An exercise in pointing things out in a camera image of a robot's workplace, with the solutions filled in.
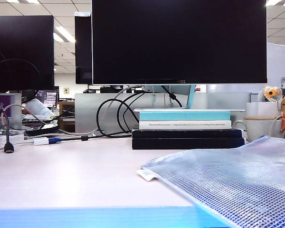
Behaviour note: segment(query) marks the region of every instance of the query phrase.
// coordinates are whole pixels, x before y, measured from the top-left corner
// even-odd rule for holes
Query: stack of books
[[[245,144],[231,128],[228,111],[140,111],[132,130],[133,149],[214,149]]]

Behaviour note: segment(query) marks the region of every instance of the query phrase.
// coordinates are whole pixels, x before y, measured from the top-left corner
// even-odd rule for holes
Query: white desk surface
[[[131,138],[66,141],[0,151],[0,209],[191,206],[136,171],[181,150],[132,150]]]

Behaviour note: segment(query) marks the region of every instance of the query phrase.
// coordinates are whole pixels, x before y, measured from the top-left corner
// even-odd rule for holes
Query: mesh zipper bag
[[[233,228],[285,228],[285,139],[195,149],[142,165]]]

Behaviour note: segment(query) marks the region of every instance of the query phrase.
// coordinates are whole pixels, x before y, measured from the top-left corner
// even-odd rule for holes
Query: coffee cup
[[[254,141],[261,136],[269,135],[272,137],[283,138],[285,131],[281,131],[282,120],[237,120],[233,127],[242,123],[247,130],[248,142]]]
[[[263,119],[274,119],[281,116],[281,103],[280,102],[251,102],[246,103],[245,116],[258,116]]]

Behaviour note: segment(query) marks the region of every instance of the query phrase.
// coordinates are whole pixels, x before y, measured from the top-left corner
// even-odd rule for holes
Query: computer monitor
[[[75,16],[76,84],[92,84],[91,16]]]
[[[53,16],[0,16],[0,91],[54,86]]]
[[[93,84],[266,82],[266,0],[92,0]]]
[[[51,90],[39,90],[35,96],[41,103],[46,107],[57,107],[57,102],[59,99],[59,87],[56,86],[55,89]]]

